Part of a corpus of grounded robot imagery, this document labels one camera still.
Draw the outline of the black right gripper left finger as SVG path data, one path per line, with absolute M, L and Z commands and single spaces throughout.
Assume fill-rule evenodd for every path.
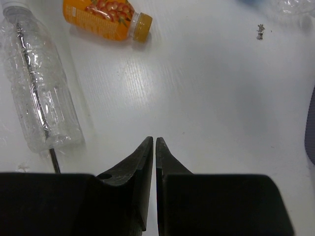
M 3 236 L 140 236 L 146 230 L 152 137 L 97 175 L 2 173 Z

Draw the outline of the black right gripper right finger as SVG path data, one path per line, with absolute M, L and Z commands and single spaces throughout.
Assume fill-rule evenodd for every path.
M 194 174 L 156 142 L 161 236 L 292 236 L 276 184 L 266 175 Z

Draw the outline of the clear crushed unlabelled bottle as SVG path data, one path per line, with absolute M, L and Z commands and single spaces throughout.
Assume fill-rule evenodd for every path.
M 3 62 L 28 147 L 40 153 L 81 142 L 66 74 L 47 28 L 26 1 L 1 5 Z

